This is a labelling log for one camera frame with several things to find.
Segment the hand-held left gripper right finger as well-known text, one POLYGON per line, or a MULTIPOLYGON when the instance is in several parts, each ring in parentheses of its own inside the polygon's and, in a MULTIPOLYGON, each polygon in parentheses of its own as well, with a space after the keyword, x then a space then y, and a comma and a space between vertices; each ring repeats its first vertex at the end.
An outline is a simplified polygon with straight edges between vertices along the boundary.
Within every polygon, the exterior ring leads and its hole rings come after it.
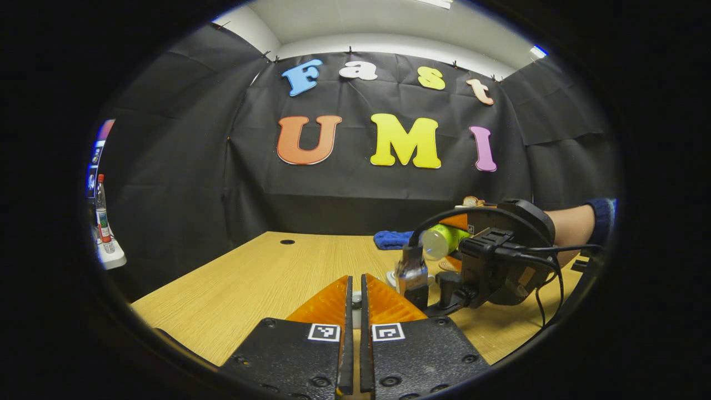
POLYGON ((371 399, 458 398, 490 365, 447 316, 427 317, 368 273, 361 276, 360 388, 371 399))

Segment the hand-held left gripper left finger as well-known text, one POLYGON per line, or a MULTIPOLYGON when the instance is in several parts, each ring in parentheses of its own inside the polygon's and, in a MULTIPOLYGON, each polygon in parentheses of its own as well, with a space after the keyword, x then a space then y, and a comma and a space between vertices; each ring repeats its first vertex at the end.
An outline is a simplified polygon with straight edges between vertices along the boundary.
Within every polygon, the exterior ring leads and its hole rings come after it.
POLYGON ((265 317, 223 363, 224 374, 277 398, 340 399, 353 393, 353 278, 343 276, 289 317, 265 317))

